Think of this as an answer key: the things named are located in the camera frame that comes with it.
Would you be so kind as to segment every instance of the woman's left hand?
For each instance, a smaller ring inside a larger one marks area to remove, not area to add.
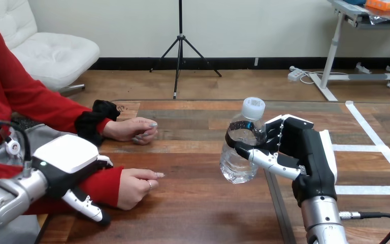
[[[157,123],[151,119],[137,117],[121,122],[110,121],[105,125],[103,135],[118,140],[146,145],[157,135]]]

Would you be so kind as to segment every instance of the woman's hand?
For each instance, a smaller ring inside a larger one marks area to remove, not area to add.
[[[148,169],[123,169],[120,175],[117,207],[123,210],[135,207],[144,196],[159,186],[157,179],[163,176],[163,173],[155,173]]]
[[[121,122],[110,121],[105,125],[103,135],[118,141],[132,140],[136,144],[146,145],[157,134],[157,123],[142,117]]]

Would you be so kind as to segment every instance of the tape line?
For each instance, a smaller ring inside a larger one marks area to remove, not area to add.
[[[339,195],[390,195],[390,186],[336,186]]]
[[[369,123],[364,119],[364,117],[361,115],[361,113],[358,111],[352,101],[347,101],[346,107],[350,111],[350,113],[352,113],[353,117],[356,119],[356,121],[358,121],[360,126],[364,129],[364,131],[367,133],[373,143],[378,147],[378,149],[386,158],[386,160],[388,160],[388,162],[390,163],[389,147],[385,145],[385,143],[383,143],[382,139],[380,139],[380,137],[376,134],[373,128],[371,128]]]
[[[380,153],[381,149],[374,145],[338,145],[333,144],[334,151],[368,151]]]

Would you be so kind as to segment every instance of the white chair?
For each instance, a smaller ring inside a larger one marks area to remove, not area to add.
[[[32,78],[53,91],[84,89],[84,85],[68,85],[100,55],[98,45],[88,39],[39,33],[27,0],[0,0],[0,33]]]

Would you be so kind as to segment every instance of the black cuff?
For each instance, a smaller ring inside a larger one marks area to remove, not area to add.
[[[116,104],[108,101],[96,100],[93,103],[92,112],[85,111],[75,120],[74,126],[77,135],[96,146],[100,146],[103,138],[96,130],[96,126],[105,120],[105,118],[116,121],[119,115],[120,112],[117,111]]]

